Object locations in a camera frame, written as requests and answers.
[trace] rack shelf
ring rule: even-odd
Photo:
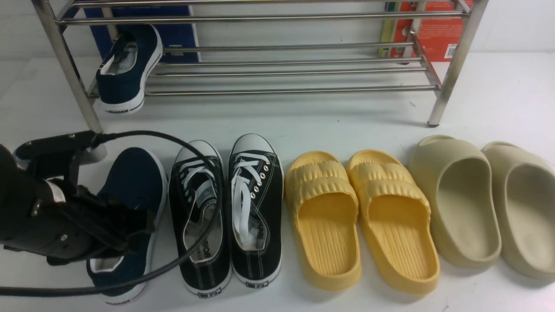
[[[238,52],[238,51],[311,51],[311,50],[334,50],[334,49],[357,49],[357,48],[405,48],[402,58],[357,58],[357,59],[316,59],[316,60],[271,60],[271,61],[228,61],[228,62],[200,62],[183,64],[158,64],[160,73],[151,74],[150,79],[183,79],[183,78],[265,78],[265,77],[302,77],[302,76],[344,76],[344,75],[367,75],[383,73],[424,73],[429,81],[426,85],[402,85],[402,86],[367,86],[367,87],[342,87],[342,88],[299,88],[299,89],[250,89],[250,90],[172,90],[172,91],[147,91],[147,96],[216,96],[216,95],[260,95],[260,94],[329,94],[329,93],[372,93],[372,92],[408,92],[408,91],[433,91],[437,96],[436,103],[428,120],[430,127],[439,125],[443,111],[449,101],[449,97],[455,87],[461,68],[465,62],[468,50],[476,34],[476,30],[486,9],[488,0],[475,0],[472,8],[469,8],[464,0],[421,0],[417,1],[414,12],[381,12],[381,13],[349,13],[349,14],[277,14],[277,15],[249,15],[249,16],[198,16],[198,17],[113,17],[110,8],[129,6],[202,6],[219,4],[294,4],[294,3],[329,3],[329,2],[383,2],[383,0],[99,0],[82,1],[69,0],[62,10],[56,15],[50,5],[50,0],[31,0],[44,27],[48,39],[54,49],[56,57],[60,62],[62,70],[68,80],[77,104],[83,113],[83,117],[89,128],[96,132],[102,132],[100,121],[92,107],[98,97],[95,83],[86,88],[80,78],[79,72],[73,62],[73,57],[68,49],[64,38],[64,31],[69,26],[99,26],[107,25],[110,36],[117,36],[117,24],[178,24],[178,23],[256,23],[256,22],[296,22],[296,21],[335,21],[335,20],[357,20],[357,19],[412,19],[412,27],[407,42],[401,43],[349,43],[349,44],[310,44],[297,46],[231,46],[231,47],[196,47],[196,48],[166,48],[169,53],[183,52]],[[453,11],[427,12],[426,2],[448,1],[452,4]],[[85,8],[102,8],[102,18],[76,18],[79,10]],[[418,31],[421,20],[425,18],[460,18],[463,20],[465,30],[453,56],[447,75],[441,83],[432,64],[428,61],[418,41]],[[312,66],[343,66],[354,64],[408,64],[418,63],[420,66],[383,67],[371,69],[311,69],[277,71],[268,69],[264,71],[244,71],[242,68],[249,67],[312,67]],[[192,68],[237,68],[233,72],[172,72],[173,69]]]

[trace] white shoelace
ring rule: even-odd
[[[196,160],[194,162],[190,162],[190,163],[185,163],[181,166],[181,168],[179,168],[179,173],[180,173],[180,178],[183,178],[183,176],[185,175],[185,173],[183,172],[184,169],[186,169],[187,167],[191,167],[200,163],[204,163],[202,160]],[[187,185],[189,184],[189,181],[191,181],[191,179],[193,178],[194,175],[196,175],[197,173],[206,173],[208,174],[212,179],[215,179],[214,174],[208,170],[208,168],[206,168],[206,166],[201,166],[201,167],[196,167],[196,168],[188,168],[188,173],[187,176],[185,176],[185,179],[183,180],[183,189],[185,189],[185,197],[187,197],[187,202],[191,203],[193,201],[193,197],[192,194],[189,194],[189,190],[187,189]]]
[[[251,198],[256,198],[256,194],[260,186],[262,186],[262,179],[266,178],[265,173],[258,173],[254,169],[255,166],[260,164],[260,161],[264,161],[267,165],[270,165],[270,161],[267,157],[256,154],[241,153],[236,156],[248,157],[259,160],[252,160],[246,162],[241,160],[235,165],[233,179],[231,180],[231,193],[233,199],[231,201],[231,211],[233,213],[233,228],[239,234],[239,240],[243,249],[255,249],[256,235],[251,233],[249,230],[249,215],[250,215],[250,200]],[[255,193],[249,191],[249,184],[251,180],[239,176],[239,171],[244,168],[249,172],[256,181],[257,186],[255,186]]]

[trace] black cable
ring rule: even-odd
[[[188,143],[186,143],[186,142],[184,142],[184,141],[182,141],[182,140],[180,140],[176,137],[172,137],[171,135],[161,133],[161,132],[148,131],[148,130],[138,130],[138,131],[128,131],[128,132],[113,133],[113,134],[100,134],[97,137],[97,139],[94,143],[94,145],[95,145],[94,147],[98,146],[99,144],[106,143],[106,142],[109,142],[109,141],[112,141],[112,140],[115,140],[115,139],[124,138],[124,137],[132,137],[132,136],[136,136],[136,135],[149,135],[151,137],[158,137],[158,138],[166,139],[166,140],[172,141],[174,143],[180,144],[184,148],[193,152],[197,157],[200,157],[200,159],[202,159],[202,161],[204,161],[204,163],[206,164],[206,166],[209,168],[210,171],[217,172],[214,165],[212,165],[212,163],[210,161],[208,161],[208,158],[206,158],[206,156],[202,155],[196,148],[192,147],[190,144],[188,144]],[[121,284],[117,284],[117,285],[103,286],[103,287],[82,287],[82,288],[0,287],[0,296],[69,297],[69,296],[95,295],[95,294],[100,294],[100,293],[103,293],[103,292],[106,292],[106,291],[113,291],[113,290],[119,290],[119,289],[122,289],[122,288],[133,287],[133,286],[136,286],[138,284],[141,284],[141,283],[150,281],[154,278],[157,278],[160,275],[172,270],[176,266],[185,262],[191,256],[191,254],[198,247],[200,247],[201,243],[204,242],[208,238],[208,235],[210,234],[210,231],[212,230],[212,228],[216,224],[216,220],[217,220],[218,215],[219,215],[218,212],[221,211],[221,207],[222,207],[222,204],[223,204],[223,201],[222,201],[223,196],[221,194],[224,194],[224,183],[223,183],[223,177],[221,177],[219,174],[214,175],[214,177],[215,177],[215,180],[216,180],[216,187],[218,189],[218,194],[220,194],[220,196],[218,196],[216,198],[216,211],[212,215],[212,218],[210,219],[210,222],[208,223],[208,226],[206,227],[206,229],[204,229],[204,231],[200,235],[199,239],[193,244],[193,246],[191,246],[191,248],[189,248],[182,256],[173,260],[172,262],[170,262],[170,263],[162,266],[161,268],[156,269],[156,270],[154,270],[154,271],[152,271],[148,274],[145,274],[145,275],[141,276],[140,278],[136,278],[134,280],[130,280],[130,281],[127,281],[125,283],[121,283]]]

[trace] slide sandal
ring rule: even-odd
[[[307,280],[324,290],[358,283],[359,203],[341,163],[324,152],[301,155],[285,176],[285,197]]]
[[[406,293],[433,291],[440,264],[430,235],[430,206],[408,170],[384,152],[362,150],[349,160],[347,173],[383,278]]]
[[[505,261],[531,278],[555,280],[555,175],[537,155],[492,142],[493,202]]]
[[[408,169],[430,201],[439,253],[463,268],[493,265],[501,253],[501,236],[484,154],[469,142],[432,135],[414,148]]]

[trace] sneaker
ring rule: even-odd
[[[135,25],[121,33],[97,71],[102,108],[132,114],[144,103],[144,87],[163,54],[160,34],[152,25]]]
[[[247,287],[266,287],[281,266],[281,164],[268,141],[246,134],[231,151],[229,177],[235,274]]]
[[[216,210],[218,194],[215,176],[224,179],[221,156],[205,141],[190,144],[205,155],[216,167],[210,171],[193,152],[182,149],[171,170],[169,200],[173,219],[175,240],[179,256],[183,255],[208,226]],[[218,220],[201,248],[184,262],[181,274],[185,286],[199,298],[219,295],[231,279],[227,222],[218,212]]]
[[[116,199],[129,209],[151,210],[158,229],[166,202],[168,182],[160,160],[141,148],[128,148],[115,160],[98,197]],[[110,259],[87,260],[87,273],[97,287],[124,283],[150,272],[156,233],[141,234],[139,251]],[[146,283],[127,289],[102,293],[104,301],[122,305],[136,299]]]

